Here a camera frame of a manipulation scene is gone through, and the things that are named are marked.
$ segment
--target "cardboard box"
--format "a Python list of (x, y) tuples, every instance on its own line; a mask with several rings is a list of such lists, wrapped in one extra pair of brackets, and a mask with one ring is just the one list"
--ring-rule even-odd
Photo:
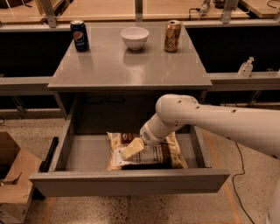
[(4, 185), (0, 186), (1, 222), (24, 223), (33, 192), (28, 178), (39, 170), (41, 162), (41, 159), (20, 149), (7, 132), (0, 132), (0, 174), (3, 176), (8, 172)]

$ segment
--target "spray bottle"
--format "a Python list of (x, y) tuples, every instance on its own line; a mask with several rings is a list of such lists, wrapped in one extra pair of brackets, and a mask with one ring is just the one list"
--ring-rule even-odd
[(238, 76), (242, 78), (248, 78), (253, 70), (252, 62), (254, 61), (253, 57), (249, 57), (248, 60), (242, 63), (239, 71)]

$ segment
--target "blue can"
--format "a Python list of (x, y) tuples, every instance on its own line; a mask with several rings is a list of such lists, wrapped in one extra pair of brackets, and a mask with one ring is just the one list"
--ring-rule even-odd
[(82, 20), (74, 20), (70, 23), (73, 34), (73, 41), (77, 51), (87, 51), (89, 49), (87, 28)]

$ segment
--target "soda can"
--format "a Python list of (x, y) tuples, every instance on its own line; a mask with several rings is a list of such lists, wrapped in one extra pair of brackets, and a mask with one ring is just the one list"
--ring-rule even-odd
[(77, 51), (86, 51), (89, 49), (87, 28), (82, 20), (74, 20), (70, 23), (73, 34), (73, 41)]
[(181, 33), (181, 23), (177, 20), (168, 21), (165, 27), (164, 49), (173, 53), (178, 50), (178, 42)]

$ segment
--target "gray tabletop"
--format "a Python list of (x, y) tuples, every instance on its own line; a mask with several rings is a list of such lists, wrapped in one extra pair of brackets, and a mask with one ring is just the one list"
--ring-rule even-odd
[[(178, 50), (164, 50), (165, 24), (86, 24), (90, 50), (77, 52), (72, 42), (48, 87), (56, 91), (209, 89), (211, 81), (184, 26)], [(149, 31), (143, 49), (131, 51), (123, 43), (121, 31), (130, 26)]]

